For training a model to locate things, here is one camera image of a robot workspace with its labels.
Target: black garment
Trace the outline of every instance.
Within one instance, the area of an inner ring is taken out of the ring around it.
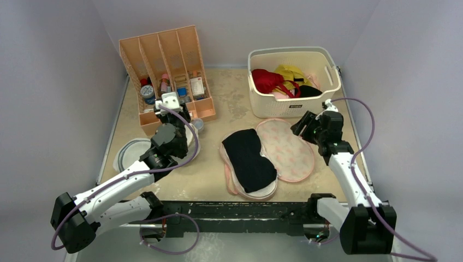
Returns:
[[[260,190],[276,180],[274,165],[260,155],[262,144],[256,130],[237,131],[222,144],[246,193]]]
[[[319,95],[322,94],[322,91],[314,88],[314,87],[311,87],[311,86],[306,86],[306,85],[303,85],[303,86],[300,86],[299,87],[301,89],[301,97],[317,97]]]

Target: gray wall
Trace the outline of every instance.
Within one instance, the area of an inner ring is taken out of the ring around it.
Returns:
[[[0,261],[62,261],[55,198],[94,185],[125,69],[85,1],[0,7]]]
[[[196,25],[206,66],[245,67],[255,49],[323,46],[342,64],[379,0],[94,0],[119,39]]]
[[[379,196],[440,261],[463,257],[462,25],[461,1],[381,1],[343,68],[376,117],[366,160]],[[369,116],[351,105],[365,142]]]

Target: laundry basket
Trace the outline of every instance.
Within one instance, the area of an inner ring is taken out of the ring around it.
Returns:
[[[280,64],[296,66],[306,75],[315,75],[323,93],[317,97],[275,99],[273,94],[257,91],[251,71],[260,68],[273,72]],[[252,111],[261,118],[300,117],[307,110],[317,114],[323,110],[322,102],[341,88],[341,80],[330,54],[326,49],[314,46],[252,51],[248,58],[248,80]]]

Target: beige tabletop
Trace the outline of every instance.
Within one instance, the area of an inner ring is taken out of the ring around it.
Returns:
[[[131,194],[127,199],[133,199],[144,191],[153,191],[161,200],[249,201],[228,193],[224,163],[218,150],[226,134],[255,128],[263,120],[252,113],[247,70],[207,69],[206,76],[217,119],[205,122],[205,130],[199,135],[200,153],[191,163],[173,170],[159,182]],[[342,90],[339,90],[333,98],[342,96]],[[346,103],[340,101],[336,106],[345,119],[343,139],[348,141],[356,151],[357,142]],[[299,119],[286,118],[290,123],[295,123]],[[140,128],[135,89],[129,84],[105,163],[102,182],[118,174],[112,167],[117,151],[134,138],[148,138],[148,136]],[[297,183],[280,181],[275,195],[269,201],[307,201],[312,193],[333,193],[339,201],[346,201],[335,175],[318,155],[317,146],[311,146],[315,153],[315,168],[312,174]],[[357,162],[365,173],[360,157]]]

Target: purple cable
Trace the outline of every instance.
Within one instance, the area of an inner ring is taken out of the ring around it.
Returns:
[[[356,102],[359,102],[360,104],[362,104],[367,110],[368,110],[368,113],[370,114],[370,117],[371,117],[371,134],[370,134],[370,137],[368,138],[367,142],[365,143],[365,145],[362,147],[362,149],[360,149],[359,151],[357,151],[353,156],[352,156],[352,159],[351,159],[351,164],[354,163],[356,157],[362,153],[363,150],[365,150],[368,145],[370,144],[371,142],[371,139],[373,138],[373,135],[375,133],[375,118],[373,117],[373,112],[371,111],[371,109],[361,100],[359,99],[356,99],[356,98],[338,98],[338,99],[333,99],[331,102],[334,103],[336,101],[339,101],[339,100],[353,100],[353,101],[356,101]],[[394,255],[396,257],[401,257],[401,258],[407,258],[407,259],[414,259],[414,260],[418,260],[418,261],[430,261],[430,262],[436,262],[437,261],[437,258],[432,255],[431,253],[428,253],[427,251],[424,251],[423,249],[417,247],[416,245],[414,245],[413,243],[411,243],[410,241],[406,240],[404,237],[402,237],[401,235],[399,235],[399,233],[397,233],[384,219],[383,217],[381,217],[381,215],[379,214],[378,210],[376,209],[373,201],[371,200],[371,197],[368,195],[367,193],[367,190],[366,188],[363,187],[363,185],[361,184],[357,174],[355,173],[355,169],[354,169],[354,166],[351,166],[351,171],[352,171],[352,175],[354,176],[354,179],[355,181],[357,182],[357,184],[359,185],[360,189],[362,190],[363,194],[366,196],[368,202],[370,203],[370,206],[372,207],[373,209],[373,213],[375,213],[376,217],[378,218],[378,220],[384,225],[384,227],[391,233],[393,234],[394,236],[396,236],[400,241],[402,241],[404,244],[406,244],[407,246],[411,247],[413,250],[417,251],[418,253],[420,254],[423,254],[425,256],[427,256],[428,258],[420,258],[420,257],[415,257],[415,256],[412,256],[412,255],[405,255],[405,254],[399,254],[399,253],[394,253],[392,252],[391,255]]]
[[[199,140],[198,140],[198,136],[196,136],[196,132],[193,130],[193,128],[189,125],[189,123],[182,117],[180,116],[177,112],[171,110],[171,109],[168,109],[168,108],[165,108],[163,106],[159,106],[160,109],[163,109],[171,114],[173,114],[174,116],[178,117],[185,125],[186,127],[188,127],[188,129],[191,131],[191,133],[193,134],[193,138],[194,138],[194,142],[195,142],[195,146],[194,146],[194,152],[193,154],[190,156],[190,158],[188,158],[187,161],[185,161],[184,163],[180,164],[180,165],[176,165],[176,166],[171,166],[169,168],[163,168],[163,169],[151,169],[151,170],[143,170],[143,171],[136,171],[136,172],[132,172],[130,174],[127,175],[127,178],[129,177],[132,177],[134,175],[139,175],[139,174],[145,174],[145,173],[157,173],[157,172],[164,172],[164,171],[170,171],[170,170],[174,170],[176,168],[179,168],[181,166],[184,166],[186,164],[188,164],[191,160],[193,160],[193,158],[196,156],[196,153],[198,152],[198,146],[199,146]],[[121,178],[118,178],[114,181],[111,181],[110,183],[102,186],[100,189],[96,190],[95,192],[93,192],[93,194],[89,195],[87,197],[87,200],[88,200],[88,203],[90,203],[91,199],[93,199],[94,197],[96,197],[98,194],[100,194],[101,192],[105,191],[108,187],[111,187],[113,186],[114,184],[117,184],[119,182],[121,182],[122,180],[125,180],[126,178],[125,177],[121,177]],[[74,214],[76,211],[79,210],[79,208],[81,208],[84,204],[86,204],[86,201],[82,201],[80,203],[78,203],[64,218],[63,220],[61,221],[61,223],[58,225],[58,227],[56,228],[55,230],[55,233],[53,234],[53,237],[51,239],[51,249],[53,250],[59,250],[61,248],[64,247],[64,245],[61,245],[59,247],[57,247],[55,244],[56,244],[56,239],[58,238],[58,233],[60,232],[61,228],[63,227],[64,223],[72,216],[72,214]],[[189,216],[187,215],[183,215],[183,214],[173,214],[173,215],[181,215],[183,217],[186,217],[190,220],[193,221],[193,223],[196,225],[196,229],[198,230],[198,236],[197,236],[197,239],[196,241],[194,242],[193,246],[191,248],[188,249],[188,251],[190,251],[195,245],[196,243],[198,242],[198,239],[199,239],[199,227],[197,225],[197,223]]]
[[[194,243],[188,249],[185,249],[184,251],[175,252],[175,251],[163,250],[161,248],[152,246],[151,244],[148,244],[147,242],[145,242],[145,239],[143,238],[143,236],[141,234],[141,229],[140,229],[140,240],[141,240],[141,242],[143,244],[145,244],[146,246],[148,246],[149,248],[152,248],[154,250],[157,250],[159,252],[162,252],[162,253],[168,254],[168,255],[182,255],[182,254],[185,254],[185,253],[189,252],[191,249],[193,249],[196,246],[196,244],[199,241],[199,226],[198,226],[198,223],[196,223],[196,221],[193,218],[191,218],[190,216],[176,213],[176,214],[170,214],[170,215],[163,216],[163,217],[158,217],[158,218],[155,218],[155,219],[143,220],[143,222],[152,223],[152,222],[156,222],[156,221],[159,221],[159,220],[162,220],[162,219],[165,219],[165,218],[176,217],[176,216],[188,218],[189,220],[191,220],[191,222],[193,222],[194,226],[196,227],[196,240],[194,241]]]

